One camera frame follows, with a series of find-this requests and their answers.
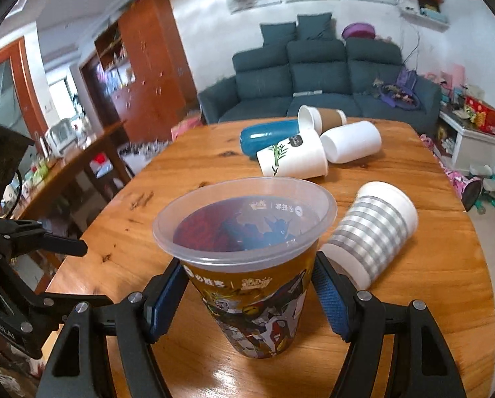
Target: teal sofa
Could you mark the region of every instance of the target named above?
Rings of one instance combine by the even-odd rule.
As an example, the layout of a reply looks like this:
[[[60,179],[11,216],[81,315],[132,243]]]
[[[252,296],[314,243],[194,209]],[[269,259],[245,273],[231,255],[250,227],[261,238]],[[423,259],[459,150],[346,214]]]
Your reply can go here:
[[[399,47],[365,38],[297,40],[239,52],[236,76],[198,94],[207,123],[297,116],[302,105],[338,108],[347,116],[403,121],[432,134],[441,89],[419,77],[417,110],[390,107],[373,95],[375,79],[394,84],[403,67]],[[322,94],[299,95],[322,91]]]

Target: purple basket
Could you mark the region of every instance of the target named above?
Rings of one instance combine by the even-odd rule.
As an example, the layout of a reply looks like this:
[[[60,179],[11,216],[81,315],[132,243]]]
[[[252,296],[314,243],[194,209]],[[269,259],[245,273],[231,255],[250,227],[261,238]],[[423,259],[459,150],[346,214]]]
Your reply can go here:
[[[375,27],[371,24],[358,22],[347,25],[341,33],[341,36],[347,40],[349,37],[375,38],[377,35],[375,33]]]

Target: side table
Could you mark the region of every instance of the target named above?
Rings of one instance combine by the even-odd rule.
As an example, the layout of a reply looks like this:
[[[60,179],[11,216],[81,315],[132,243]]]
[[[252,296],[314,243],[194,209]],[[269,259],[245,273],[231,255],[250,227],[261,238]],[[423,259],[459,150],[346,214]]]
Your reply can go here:
[[[468,172],[470,165],[495,166],[495,136],[483,133],[469,126],[449,111],[440,111],[439,118],[452,127],[456,133],[456,146],[452,158],[435,150],[441,162],[451,170]]]

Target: blue gripper pad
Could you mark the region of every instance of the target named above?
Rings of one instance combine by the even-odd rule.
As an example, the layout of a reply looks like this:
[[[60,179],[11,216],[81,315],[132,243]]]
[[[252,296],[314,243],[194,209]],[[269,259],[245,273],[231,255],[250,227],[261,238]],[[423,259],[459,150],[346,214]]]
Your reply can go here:
[[[162,287],[161,294],[151,312],[151,325],[149,334],[152,342],[165,335],[170,328],[174,314],[183,294],[185,293],[188,277],[183,267],[178,262],[173,272],[169,273],[170,267],[161,276],[161,280],[167,280]]]
[[[353,299],[356,289],[347,277],[336,273],[321,251],[316,254],[312,284],[332,331],[350,342],[358,321]]]

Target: sofa armrest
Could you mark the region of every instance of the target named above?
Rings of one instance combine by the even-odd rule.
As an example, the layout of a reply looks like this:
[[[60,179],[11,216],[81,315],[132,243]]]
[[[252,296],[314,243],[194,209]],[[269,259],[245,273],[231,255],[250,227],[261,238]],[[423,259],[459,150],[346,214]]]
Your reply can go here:
[[[439,117],[441,106],[441,87],[422,76],[418,76],[414,92],[421,101],[421,108],[435,123]]]
[[[223,79],[198,94],[207,124],[217,123],[220,117],[239,103],[236,77]]]

